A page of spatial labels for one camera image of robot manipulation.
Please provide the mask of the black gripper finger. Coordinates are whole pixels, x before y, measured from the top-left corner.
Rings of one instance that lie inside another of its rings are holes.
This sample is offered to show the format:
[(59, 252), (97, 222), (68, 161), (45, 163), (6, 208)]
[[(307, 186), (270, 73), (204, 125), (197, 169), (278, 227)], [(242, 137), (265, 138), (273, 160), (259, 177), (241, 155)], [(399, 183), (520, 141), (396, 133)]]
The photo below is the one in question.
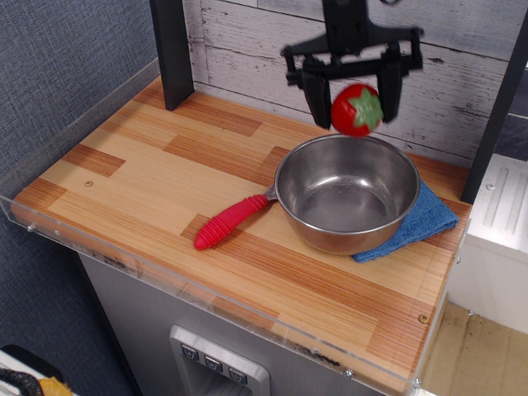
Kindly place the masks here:
[(398, 49), (387, 49), (381, 56), (378, 71), (379, 99), (384, 113), (384, 123), (398, 115), (402, 90), (401, 53)]
[(321, 73), (301, 72), (302, 89), (314, 123), (324, 129), (331, 127), (331, 94), (327, 77)]

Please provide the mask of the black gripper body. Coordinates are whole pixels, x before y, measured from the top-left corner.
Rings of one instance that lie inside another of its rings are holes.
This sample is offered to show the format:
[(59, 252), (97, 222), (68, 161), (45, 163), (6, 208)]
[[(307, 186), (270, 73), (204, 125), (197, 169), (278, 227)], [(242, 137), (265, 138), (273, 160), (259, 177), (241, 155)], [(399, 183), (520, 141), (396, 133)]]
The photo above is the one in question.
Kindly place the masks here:
[[(296, 45), (287, 45), (281, 55), (286, 61), (286, 80), (301, 86), (302, 72), (328, 72), (328, 78), (370, 75), (375, 68), (396, 63), (403, 75), (423, 67), (420, 37), (423, 29), (411, 27), (377, 26), (370, 20), (366, 1), (324, 1), (323, 15), (326, 33)], [(386, 45), (378, 60), (341, 64), (345, 55)]]

